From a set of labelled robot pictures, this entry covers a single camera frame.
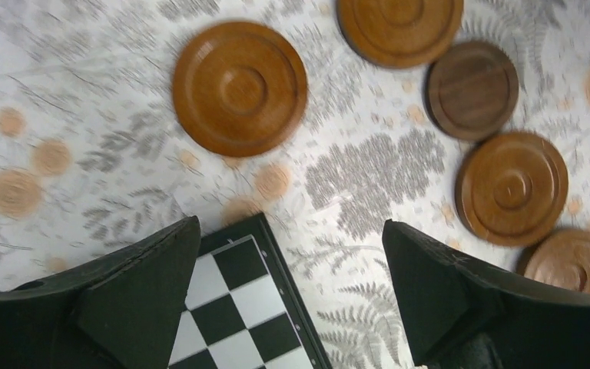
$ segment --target wooden disc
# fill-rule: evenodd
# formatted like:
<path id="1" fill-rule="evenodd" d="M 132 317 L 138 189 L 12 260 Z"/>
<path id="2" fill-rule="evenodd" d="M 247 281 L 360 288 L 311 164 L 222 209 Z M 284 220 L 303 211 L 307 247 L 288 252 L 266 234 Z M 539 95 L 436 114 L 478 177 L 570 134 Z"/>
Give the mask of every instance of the wooden disc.
<path id="1" fill-rule="evenodd" d="M 432 62 L 451 45 L 463 0 L 338 0 L 338 23 L 350 46 L 389 68 Z"/>
<path id="2" fill-rule="evenodd" d="M 519 78 L 504 52 L 487 42 L 457 45 L 429 74 L 430 115 L 446 134 L 465 141 L 494 135 L 512 117 Z"/>
<path id="3" fill-rule="evenodd" d="M 568 229 L 555 233 L 533 253 L 524 275 L 590 294 L 590 232 Z"/>
<path id="4" fill-rule="evenodd" d="M 549 235 L 568 190 L 562 156 L 526 132 L 499 135 L 476 149 L 456 179 L 456 209 L 476 236 L 526 247 Z"/>
<path id="5" fill-rule="evenodd" d="M 173 101 L 184 130 L 209 151 L 259 155 L 291 136 L 307 104 L 307 73 L 274 30 L 227 22 L 197 35 L 175 68 Z"/>

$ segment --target white tablecloth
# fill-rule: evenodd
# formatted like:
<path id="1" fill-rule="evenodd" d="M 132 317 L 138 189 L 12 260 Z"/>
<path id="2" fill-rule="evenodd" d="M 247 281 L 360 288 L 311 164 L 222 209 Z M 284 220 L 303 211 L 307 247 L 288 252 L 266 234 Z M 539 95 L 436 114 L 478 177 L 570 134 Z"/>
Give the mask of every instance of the white tablecloth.
<path id="1" fill-rule="evenodd" d="M 568 164 L 560 224 L 590 229 L 590 0 L 466 0 L 458 41 L 514 61 L 505 129 Z M 171 76 L 199 29 L 267 23 L 299 51 L 303 125 L 258 158 L 213 155 L 176 122 Z M 335 367 L 412 367 L 380 232 L 387 218 L 513 268 L 518 251 L 456 217 L 471 145 L 423 109 L 426 67 L 376 68 L 340 35 L 333 0 L 0 0 L 0 289 L 85 263 L 187 214 L 205 233 L 265 211 Z"/>

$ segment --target white square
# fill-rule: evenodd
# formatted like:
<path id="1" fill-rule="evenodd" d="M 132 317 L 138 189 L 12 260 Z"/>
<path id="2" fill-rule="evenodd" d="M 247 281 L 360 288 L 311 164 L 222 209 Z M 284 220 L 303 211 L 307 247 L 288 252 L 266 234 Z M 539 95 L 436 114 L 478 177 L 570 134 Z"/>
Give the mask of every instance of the white square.
<path id="1" fill-rule="evenodd" d="M 266 369 L 313 369 L 304 347 L 296 348 L 288 354 L 275 357 L 266 363 Z"/>
<path id="2" fill-rule="evenodd" d="M 229 289 L 223 275 L 216 265 L 214 257 L 204 255 L 195 261 L 194 273 L 191 275 L 189 291 L 185 301 L 187 309 L 193 310 L 207 302 L 227 294 Z"/>
<path id="3" fill-rule="evenodd" d="M 177 327 L 177 335 L 175 336 L 175 343 L 173 344 L 173 352 L 171 353 L 169 364 L 175 364 L 205 348 L 207 348 L 207 344 L 204 343 L 204 338 L 202 338 L 200 330 L 197 329 L 197 325 L 191 316 L 191 312 L 186 311 L 182 313 L 180 325 Z"/>
<path id="4" fill-rule="evenodd" d="M 218 369 L 255 369 L 263 365 L 250 332 L 241 331 L 209 347 Z"/>
<path id="5" fill-rule="evenodd" d="M 252 328 L 286 311 L 270 275 L 255 279 L 230 293 L 245 326 Z"/>

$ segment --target checkered pattern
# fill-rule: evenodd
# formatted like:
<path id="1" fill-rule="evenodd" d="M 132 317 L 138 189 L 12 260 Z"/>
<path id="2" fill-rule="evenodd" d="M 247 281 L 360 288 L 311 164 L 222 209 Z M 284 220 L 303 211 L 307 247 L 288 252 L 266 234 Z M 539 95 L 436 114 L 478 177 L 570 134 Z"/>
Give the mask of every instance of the checkered pattern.
<path id="1" fill-rule="evenodd" d="M 254 241 L 196 260 L 170 369 L 313 368 Z"/>

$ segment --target black square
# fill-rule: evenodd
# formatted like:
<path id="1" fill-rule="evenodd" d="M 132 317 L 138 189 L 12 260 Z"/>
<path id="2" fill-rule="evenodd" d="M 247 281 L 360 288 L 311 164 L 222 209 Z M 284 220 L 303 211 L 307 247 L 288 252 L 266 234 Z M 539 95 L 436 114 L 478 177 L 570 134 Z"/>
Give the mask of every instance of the black square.
<path id="1" fill-rule="evenodd" d="M 300 340 L 286 314 L 251 328 L 250 336 L 266 363 L 300 346 Z"/>
<path id="2" fill-rule="evenodd" d="M 252 240 L 216 254 L 214 259 L 230 290 L 268 274 Z"/>
<path id="3" fill-rule="evenodd" d="M 182 361 L 168 367 L 168 369 L 217 369 L 214 359 L 209 354 L 209 350 L 200 351 L 197 354 L 187 357 Z"/>
<path id="4" fill-rule="evenodd" d="M 191 311 L 207 346 L 245 329 L 234 300 L 229 294 Z"/>

